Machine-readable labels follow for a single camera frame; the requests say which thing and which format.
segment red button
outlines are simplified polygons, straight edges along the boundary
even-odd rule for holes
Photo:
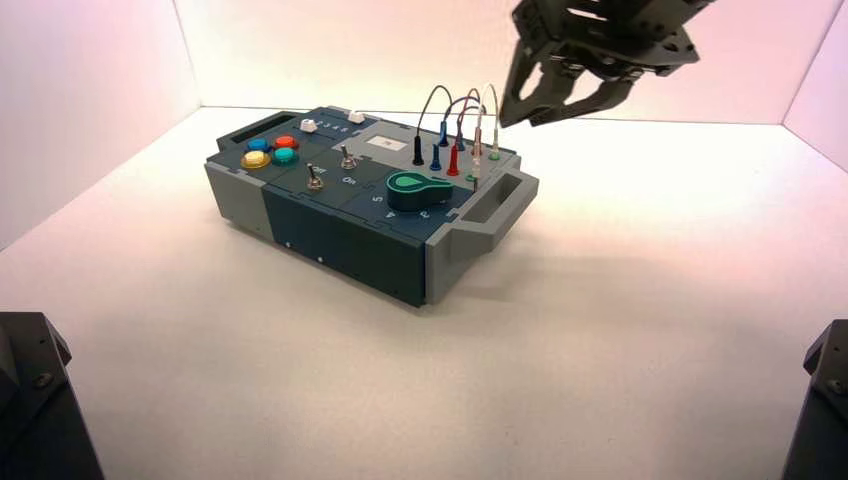
[[[297,143],[297,140],[295,140],[294,137],[284,135],[274,140],[274,146],[277,148],[291,148],[297,150],[297,147],[299,147],[300,145]]]

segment white slider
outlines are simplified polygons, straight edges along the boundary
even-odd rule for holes
[[[312,133],[315,130],[318,130],[318,125],[315,125],[315,120],[311,118],[304,118],[300,121],[300,131],[306,133]]]
[[[356,110],[351,110],[350,113],[347,114],[347,121],[359,125],[365,121],[365,114],[357,112]]]

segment teal button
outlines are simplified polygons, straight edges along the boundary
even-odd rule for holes
[[[274,165],[291,165],[297,161],[297,152],[291,148],[274,150]]]

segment robotic arm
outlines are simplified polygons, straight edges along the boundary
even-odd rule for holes
[[[521,38],[504,91],[500,122],[533,126],[613,108],[646,72],[665,77],[698,61],[683,25],[713,0],[523,0],[512,18]],[[542,77],[520,92],[536,64]],[[566,104],[588,70],[603,83]]]

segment red plug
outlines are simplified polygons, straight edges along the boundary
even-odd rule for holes
[[[450,168],[448,168],[448,171],[447,171],[447,174],[451,177],[455,177],[455,176],[459,175],[459,166],[457,165],[457,163],[458,163],[457,157],[458,156],[459,156],[459,153],[457,151],[456,144],[454,143],[453,146],[451,147],[451,165],[450,165]]]

